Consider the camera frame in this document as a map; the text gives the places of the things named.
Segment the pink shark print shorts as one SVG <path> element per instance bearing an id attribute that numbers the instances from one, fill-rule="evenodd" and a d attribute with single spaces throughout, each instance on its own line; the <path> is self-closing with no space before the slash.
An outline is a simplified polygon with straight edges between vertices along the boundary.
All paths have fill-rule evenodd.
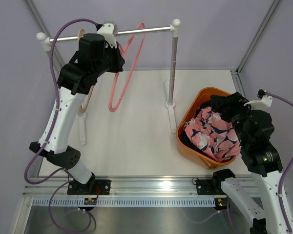
<path id="1" fill-rule="evenodd" d="M 210 106 L 200 109 L 183 129 L 193 146 L 217 162 L 240 154 L 241 146 L 232 124 L 222 120 Z"/>

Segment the beige wooden hanger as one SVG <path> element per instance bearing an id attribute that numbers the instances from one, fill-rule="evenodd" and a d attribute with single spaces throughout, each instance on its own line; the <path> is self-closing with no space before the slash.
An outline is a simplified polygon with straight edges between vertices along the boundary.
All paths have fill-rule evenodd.
<path id="1" fill-rule="evenodd" d="M 77 34 L 77 40 L 79 41 L 83 36 L 85 35 L 85 30 L 84 29 L 80 29 L 78 34 Z M 91 100 L 91 96 L 94 90 L 94 86 L 91 86 L 90 91 L 87 95 L 86 101 L 84 101 L 81 105 L 80 105 L 80 112 L 81 113 L 85 113 L 87 111 L 88 105 L 90 103 Z"/>

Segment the navy blue shorts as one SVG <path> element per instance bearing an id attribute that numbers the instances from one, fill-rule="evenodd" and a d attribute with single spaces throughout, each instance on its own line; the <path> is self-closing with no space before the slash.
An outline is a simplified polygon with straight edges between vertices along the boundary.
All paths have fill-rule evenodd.
<path id="1" fill-rule="evenodd" d="M 211 101 L 206 101 L 204 103 L 201 104 L 201 106 L 195 110 L 195 114 L 194 114 L 194 117 L 197 117 L 199 112 L 201 111 L 201 109 L 204 109 L 206 107 L 210 107 L 211 106 Z M 202 153 L 202 151 L 197 148 L 191 141 L 190 139 L 188 138 L 186 132 L 185 132 L 185 126 L 182 127 L 182 131 L 181 131 L 181 134 L 178 136 L 179 140 L 182 142 L 183 145 L 197 151 L 197 152 L 200 152 Z"/>

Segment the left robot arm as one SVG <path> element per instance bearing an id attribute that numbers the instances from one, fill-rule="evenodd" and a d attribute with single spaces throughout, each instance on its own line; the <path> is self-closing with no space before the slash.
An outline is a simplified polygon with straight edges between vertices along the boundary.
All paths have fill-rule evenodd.
<path id="1" fill-rule="evenodd" d="M 79 39 L 78 50 L 60 70 L 57 80 L 59 97 L 46 126 L 46 133 L 32 142 L 29 149 L 53 165 L 68 171 L 75 194 L 95 192 L 95 175 L 86 168 L 81 153 L 68 145 L 68 137 L 80 106 L 92 86 L 105 72 L 118 73 L 125 63 L 119 44 L 96 33 Z"/>

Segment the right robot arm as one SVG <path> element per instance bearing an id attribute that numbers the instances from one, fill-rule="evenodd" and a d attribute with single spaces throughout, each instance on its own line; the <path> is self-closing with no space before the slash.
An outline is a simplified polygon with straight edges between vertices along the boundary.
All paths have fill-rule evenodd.
<path id="1" fill-rule="evenodd" d="M 293 214 L 284 189 L 284 180 L 293 157 L 283 168 L 278 151 L 270 142 L 274 132 L 269 108 L 273 98 L 293 107 L 293 103 L 260 89 L 258 99 L 248 101 L 239 92 L 229 96 L 212 95 L 211 108 L 222 120 L 232 124 L 241 146 L 241 158 L 256 183 L 259 207 L 239 184 L 231 170 L 213 174 L 211 187 L 225 193 L 248 222 L 251 234 L 293 234 Z"/>

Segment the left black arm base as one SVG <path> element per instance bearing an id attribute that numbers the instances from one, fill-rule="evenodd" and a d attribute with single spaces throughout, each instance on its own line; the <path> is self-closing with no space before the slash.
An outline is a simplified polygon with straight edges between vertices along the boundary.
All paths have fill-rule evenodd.
<path id="1" fill-rule="evenodd" d="M 86 184 L 81 184 L 75 180 L 69 182 L 68 195 L 109 195 L 111 180 L 94 179 Z"/>

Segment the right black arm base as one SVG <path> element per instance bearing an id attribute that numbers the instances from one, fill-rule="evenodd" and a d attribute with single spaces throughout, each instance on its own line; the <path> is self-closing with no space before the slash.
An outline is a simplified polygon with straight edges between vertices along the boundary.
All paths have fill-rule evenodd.
<path id="1" fill-rule="evenodd" d="M 213 178 L 193 178 L 192 183 L 195 185 L 198 195 L 225 195 L 220 184 Z"/>

